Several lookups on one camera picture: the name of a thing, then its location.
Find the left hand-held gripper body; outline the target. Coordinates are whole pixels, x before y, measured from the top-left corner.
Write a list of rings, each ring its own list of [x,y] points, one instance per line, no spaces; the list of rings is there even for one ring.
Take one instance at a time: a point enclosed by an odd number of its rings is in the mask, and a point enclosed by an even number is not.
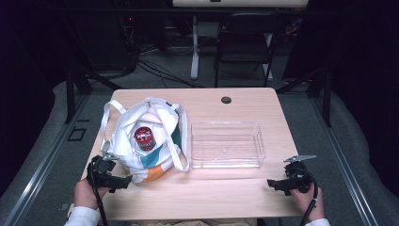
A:
[[[111,171],[115,166],[116,163],[113,161],[105,161],[100,155],[94,156],[87,167],[89,184],[94,188],[109,188],[109,182],[113,177]]]

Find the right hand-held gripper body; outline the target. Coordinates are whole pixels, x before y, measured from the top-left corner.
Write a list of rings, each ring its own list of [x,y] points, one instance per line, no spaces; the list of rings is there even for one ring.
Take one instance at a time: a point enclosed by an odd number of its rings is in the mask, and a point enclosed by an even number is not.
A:
[[[289,189],[298,189],[301,193],[309,191],[309,185],[313,182],[310,173],[304,165],[304,160],[315,158],[315,155],[295,155],[284,160],[285,174],[290,182]]]

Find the white teal orange tote bag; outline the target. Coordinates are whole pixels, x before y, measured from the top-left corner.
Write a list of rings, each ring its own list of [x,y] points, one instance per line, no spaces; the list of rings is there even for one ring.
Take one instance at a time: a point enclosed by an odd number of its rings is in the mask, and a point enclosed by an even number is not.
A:
[[[132,174],[132,182],[147,183],[168,169],[189,170],[187,156],[188,123],[184,108],[161,98],[147,98],[126,109],[118,101],[104,105],[101,132],[106,131],[110,111],[120,116],[111,137],[103,137],[101,150],[106,160],[117,160]],[[151,151],[142,151],[134,138],[137,128],[147,126],[156,141]]]

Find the red can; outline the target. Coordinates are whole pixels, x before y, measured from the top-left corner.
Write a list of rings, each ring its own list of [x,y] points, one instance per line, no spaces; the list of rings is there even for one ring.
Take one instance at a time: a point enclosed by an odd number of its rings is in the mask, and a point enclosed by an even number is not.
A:
[[[142,151],[151,151],[156,145],[152,130],[147,126],[137,128],[134,138]]]

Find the clear plastic tray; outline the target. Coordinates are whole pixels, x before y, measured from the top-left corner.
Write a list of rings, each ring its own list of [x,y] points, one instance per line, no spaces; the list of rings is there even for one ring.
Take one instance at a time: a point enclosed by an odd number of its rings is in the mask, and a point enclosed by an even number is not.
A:
[[[259,168],[265,159],[260,125],[253,121],[191,125],[193,169]]]

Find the person's right hand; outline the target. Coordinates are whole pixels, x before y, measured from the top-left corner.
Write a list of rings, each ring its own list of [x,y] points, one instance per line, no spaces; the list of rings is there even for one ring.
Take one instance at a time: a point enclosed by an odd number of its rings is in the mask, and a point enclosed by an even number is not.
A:
[[[309,185],[309,191],[307,193],[301,193],[297,189],[293,189],[291,193],[295,197],[295,203],[297,208],[300,210],[302,214],[306,214],[308,207],[310,206],[311,201],[313,200],[314,184]],[[323,191],[321,188],[318,188],[317,201],[308,216],[307,222],[311,223],[318,219],[322,219],[324,217],[325,217],[325,206],[323,200]]]

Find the person's left hand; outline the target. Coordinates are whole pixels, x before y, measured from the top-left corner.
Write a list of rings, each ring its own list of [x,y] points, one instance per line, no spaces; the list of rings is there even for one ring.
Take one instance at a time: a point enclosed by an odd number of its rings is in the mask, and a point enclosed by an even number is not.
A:
[[[97,198],[87,179],[80,180],[75,185],[74,206],[83,206],[93,210],[98,209]]]

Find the black metal stand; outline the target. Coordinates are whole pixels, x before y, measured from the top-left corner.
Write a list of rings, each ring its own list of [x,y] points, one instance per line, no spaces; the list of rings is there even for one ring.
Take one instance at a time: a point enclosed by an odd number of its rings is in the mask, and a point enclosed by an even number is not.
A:
[[[322,102],[322,119],[325,124],[330,127],[330,102],[331,102],[331,84],[332,84],[332,73],[329,68],[317,69],[303,77],[294,79],[288,85],[277,89],[278,94],[285,93],[303,82],[310,81],[306,94],[309,98],[317,98],[320,93],[323,93]]]
[[[84,67],[80,64],[73,63],[66,73],[66,91],[67,91],[67,118],[65,123],[68,124],[75,115],[75,93],[74,88],[84,94],[89,95],[92,92],[92,86],[88,82],[89,78],[94,79],[101,84],[113,89],[121,89],[121,86],[100,76],[96,72]]]

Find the black folding chair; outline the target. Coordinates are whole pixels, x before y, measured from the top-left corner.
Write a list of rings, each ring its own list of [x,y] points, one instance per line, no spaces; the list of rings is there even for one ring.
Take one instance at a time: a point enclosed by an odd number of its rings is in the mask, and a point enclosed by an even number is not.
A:
[[[284,28],[285,21],[277,14],[238,12],[226,16],[217,29],[215,87],[218,87],[220,63],[266,64],[263,71],[263,85],[266,87],[276,41]]]

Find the white desk leg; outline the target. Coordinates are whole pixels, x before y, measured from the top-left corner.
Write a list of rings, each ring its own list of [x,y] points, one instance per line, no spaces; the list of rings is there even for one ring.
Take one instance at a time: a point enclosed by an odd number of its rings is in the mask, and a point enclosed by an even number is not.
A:
[[[192,80],[197,80],[199,78],[200,56],[199,56],[199,40],[198,40],[198,22],[196,16],[193,17],[192,36],[193,36],[193,56],[191,63],[190,78]]]

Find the white desk top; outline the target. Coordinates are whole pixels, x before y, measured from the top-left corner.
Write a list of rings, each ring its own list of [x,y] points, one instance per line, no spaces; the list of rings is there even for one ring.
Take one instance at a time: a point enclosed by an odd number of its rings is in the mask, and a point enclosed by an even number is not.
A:
[[[182,8],[304,8],[310,0],[172,0]]]

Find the aluminium floor rail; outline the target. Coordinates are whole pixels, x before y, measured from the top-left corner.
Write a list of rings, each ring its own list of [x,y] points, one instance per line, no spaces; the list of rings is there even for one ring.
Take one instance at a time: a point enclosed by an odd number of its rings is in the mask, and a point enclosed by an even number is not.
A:
[[[325,122],[322,115],[322,106],[317,99],[310,98],[310,103],[313,111],[316,113],[317,119],[320,121],[325,134],[332,146],[332,156],[336,162],[340,174],[343,177],[345,186],[350,194],[350,197],[355,204],[359,216],[364,224],[364,226],[380,226],[375,218],[375,215],[364,196],[362,189],[359,186],[358,180],[355,177],[344,153],[342,146],[340,145],[338,139],[335,136],[332,127],[329,127]]]
[[[65,123],[66,102],[56,100],[55,111],[0,199],[0,226],[63,226],[67,221],[96,128],[87,112],[89,102],[87,95],[79,97],[75,115]]]

